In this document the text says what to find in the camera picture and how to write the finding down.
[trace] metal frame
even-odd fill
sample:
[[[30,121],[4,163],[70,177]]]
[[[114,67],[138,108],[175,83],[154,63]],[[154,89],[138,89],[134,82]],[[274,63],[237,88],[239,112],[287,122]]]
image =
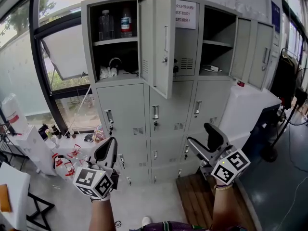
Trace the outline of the metal frame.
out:
[[[81,12],[75,12],[69,15],[65,15],[59,19],[56,19],[54,21],[51,21],[47,24],[40,26],[38,6],[39,6],[39,0],[30,0],[29,30],[30,30],[30,42],[31,42],[33,61],[36,73],[38,75],[38,81],[41,86],[46,103],[51,112],[51,115],[55,120],[55,123],[57,124],[61,133],[65,134],[68,130],[68,127],[64,118],[60,113],[56,100],[85,95],[90,84],[85,84],[76,87],[69,87],[61,90],[52,90],[48,74],[46,71],[45,63],[43,60],[43,49],[41,44],[43,42],[43,39],[48,35],[68,29],[73,26],[81,25]]]

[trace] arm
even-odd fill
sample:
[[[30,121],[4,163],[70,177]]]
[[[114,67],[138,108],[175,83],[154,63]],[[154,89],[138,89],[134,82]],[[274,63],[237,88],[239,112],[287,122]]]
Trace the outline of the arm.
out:
[[[241,224],[233,188],[216,191],[213,209],[213,230],[224,230]]]
[[[93,201],[89,231],[116,231],[110,200]]]

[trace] locker door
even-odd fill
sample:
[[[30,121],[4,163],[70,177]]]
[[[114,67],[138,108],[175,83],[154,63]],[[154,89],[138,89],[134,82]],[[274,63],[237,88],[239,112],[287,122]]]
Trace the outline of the locker door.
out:
[[[246,64],[248,64],[246,60],[249,52],[251,30],[251,20],[238,18],[235,51],[230,76],[243,82],[245,82],[243,79],[244,69],[247,67]]]
[[[149,168],[128,168],[123,171],[127,184],[134,186],[149,183]]]
[[[118,138],[117,144],[117,159],[123,171],[130,168],[148,167],[145,138]]]
[[[117,138],[145,137],[143,84],[97,88],[106,124]]]
[[[179,161],[182,136],[151,139],[152,167],[167,166]]]
[[[262,89],[268,72],[270,51],[273,44],[273,26],[257,23],[257,42],[248,83]]]
[[[176,179],[178,177],[178,168],[178,165],[152,168],[152,183],[161,183]]]
[[[180,177],[193,175],[197,172],[200,166],[200,161],[189,161],[179,165],[178,174]]]
[[[198,46],[199,4],[196,4],[196,29],[177,27],[175,30],[174,58],[178,61],[179,72],[175,76],[193,76]]]
[[[172,95],[176,0],[138,0],[139,76],[164,98]]]
[[[192,81],[173,82],[172,99],[166,100],[150,89],[151,137],[167,134],[182,134],[185,130]]]
[[[184,144],[183,152],[181,155],[180,163],[185,163],[185,162],[190,162],[190,161],[200,161],[198,157],[191,151],[187,144],[187,138],[192,137],[196,140],[198,140],[201,144],[207,146],[207,139],[208,139],[208,133],[204,129],[204,132],[201,133],[193,133],[193,134],[188,134],[186,136],[186,141]]]
[[[232,82],[229,80],[198,81],[189,132],[204,131],[204,123],[218,127],[227,104]]]

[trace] white sneaker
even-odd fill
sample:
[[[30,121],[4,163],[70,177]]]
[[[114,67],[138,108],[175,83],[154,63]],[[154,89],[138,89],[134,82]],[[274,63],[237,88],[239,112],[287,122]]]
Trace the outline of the white sneaker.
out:
[[[150,224],[150,223],[152,223],[152,220],[151,220],[151,218],[149,218],[149,217],[144,217],[144,218],[142,219],[142,222],[141,222],[141,224],[142,224],[143,227],[146,226],[146,225],[148,225],[148,224]]]

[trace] black bag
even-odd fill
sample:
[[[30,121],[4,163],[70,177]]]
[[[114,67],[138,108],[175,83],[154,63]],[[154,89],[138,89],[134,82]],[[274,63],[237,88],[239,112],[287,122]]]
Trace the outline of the black bag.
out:
[[[41,126],[38,130],[38,133],[40,134],[43,140],[46,140],[48,138],[47,134],[45,133],[46,129],[49,129],[49,127],[43,123],[43,126]]]

